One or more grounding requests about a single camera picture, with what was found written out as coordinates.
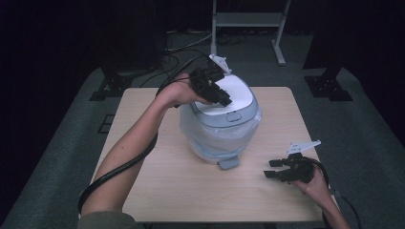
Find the white metal stand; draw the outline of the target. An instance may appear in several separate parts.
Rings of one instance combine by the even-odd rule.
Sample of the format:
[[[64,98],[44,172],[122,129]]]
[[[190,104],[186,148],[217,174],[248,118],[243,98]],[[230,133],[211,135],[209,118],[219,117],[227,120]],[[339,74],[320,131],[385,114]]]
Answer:
[[[272,49],[280,66],[286,65],[286,60],[280,48],[280,42],[288,18],[288,10],[292,0],[286,0],[281,12],[219,12],[218,0],[212,0],[211,44],[210,52],[217,53],[218,28],[277,28],[277,36],[271,40]]]

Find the dark floor hatch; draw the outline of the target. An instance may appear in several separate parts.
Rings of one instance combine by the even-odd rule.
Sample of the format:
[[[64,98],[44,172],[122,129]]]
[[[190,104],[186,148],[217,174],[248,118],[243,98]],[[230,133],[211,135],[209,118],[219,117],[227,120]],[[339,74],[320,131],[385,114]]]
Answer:
[[[104,116],[103,121],[101,122],[97,132],[99,134],[108,134],[111,130],[112,124],[114,122],[115,116],[113,114],[107,114]]]

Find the black stand base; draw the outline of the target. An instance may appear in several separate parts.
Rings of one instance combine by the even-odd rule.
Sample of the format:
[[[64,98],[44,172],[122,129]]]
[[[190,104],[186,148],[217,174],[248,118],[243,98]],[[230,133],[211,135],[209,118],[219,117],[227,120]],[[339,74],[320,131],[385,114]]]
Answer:
[[[133,79],[121,75],[115,67],[103,66],[101,71],[104,78],[96,91],[90,97],[90,101],[103,101],[107,97],[121,97],[124,91],[131,87]]]
[[[337,80],[340,67],[327,67],[321,75],[305,76],[305,81],[314,97],[325,97],[330,101],[352,101],[350,94]]]

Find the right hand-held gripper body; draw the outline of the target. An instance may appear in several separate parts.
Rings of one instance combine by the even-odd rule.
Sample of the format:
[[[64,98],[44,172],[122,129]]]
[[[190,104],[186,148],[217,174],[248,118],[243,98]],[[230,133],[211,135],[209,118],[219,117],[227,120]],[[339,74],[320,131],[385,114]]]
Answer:
[[[282,160],[288,169],[282,171],[281,181],[302,181],[309,183],[313,179],[314,165],[317,160],[304,156],[303,152],[320,145],[320,140],[309,142],[291,142],[287,150],[288,157]]]

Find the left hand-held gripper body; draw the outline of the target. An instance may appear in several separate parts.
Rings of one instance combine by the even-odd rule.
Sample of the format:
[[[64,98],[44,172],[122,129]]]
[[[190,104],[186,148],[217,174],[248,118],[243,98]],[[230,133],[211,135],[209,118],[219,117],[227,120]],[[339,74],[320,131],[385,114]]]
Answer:
[[[224,72],[212,59],[207,60],[205,68],[196,68],[189,74],[191,88],[204,99],[214,99],[220,95],[217,82],[224,79]]]

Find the clear plastic bin liner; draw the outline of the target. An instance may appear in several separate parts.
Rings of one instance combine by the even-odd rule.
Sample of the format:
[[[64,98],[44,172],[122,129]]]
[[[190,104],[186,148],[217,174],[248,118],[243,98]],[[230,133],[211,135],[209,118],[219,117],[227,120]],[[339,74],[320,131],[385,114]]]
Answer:
[[[232,127],[209,127],[193,114],[190,105],[181,108],[180,129],[192,151],[211,164],[239,164],[238,156],[249,144],[262,118],[261,110],[247,122]]]

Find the olive sleeve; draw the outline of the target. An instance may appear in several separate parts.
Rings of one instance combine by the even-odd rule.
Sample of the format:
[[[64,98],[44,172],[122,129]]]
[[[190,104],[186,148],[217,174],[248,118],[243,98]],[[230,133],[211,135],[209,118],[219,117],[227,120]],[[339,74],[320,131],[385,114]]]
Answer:
[[[137,229],[137,223],[121,212],[94,212],[81,217],[77,229]]]

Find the person's left hand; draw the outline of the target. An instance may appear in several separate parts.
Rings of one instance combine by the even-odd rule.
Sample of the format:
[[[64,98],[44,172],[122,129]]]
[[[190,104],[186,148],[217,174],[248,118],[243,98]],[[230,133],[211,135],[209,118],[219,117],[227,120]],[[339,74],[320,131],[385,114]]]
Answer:
[[[192,89],[189,74],[182,73],[158,93],[153,104],[162,109],[169,109],[191,102],[211,105],[210,101],[202,98]]]

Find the person's right hand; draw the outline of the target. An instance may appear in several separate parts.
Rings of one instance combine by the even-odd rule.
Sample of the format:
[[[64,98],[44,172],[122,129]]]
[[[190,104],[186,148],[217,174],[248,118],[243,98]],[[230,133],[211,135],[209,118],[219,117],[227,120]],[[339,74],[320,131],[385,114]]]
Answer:
[[[291,184],[310,197],[319,206],[325,205],[330,198],[329,187],[318,169],[314,170],[313,178],[309,183],[296,180],[292,181]]]

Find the white and grey pedal trash can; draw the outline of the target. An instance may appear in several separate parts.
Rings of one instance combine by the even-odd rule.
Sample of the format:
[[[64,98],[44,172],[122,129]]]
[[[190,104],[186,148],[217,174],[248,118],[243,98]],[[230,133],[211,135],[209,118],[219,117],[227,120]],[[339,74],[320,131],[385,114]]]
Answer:
[[[217,83],[229,95],[232,103],[226,107],[221,104],[203,105],[200,102],[189,104],[196,118],[209,127],[232,127],[250,120],[258,110],[258,101],[247,84],[238,76],[229,74]],[[217,163],[223,170],[229,170],[230,163]]]

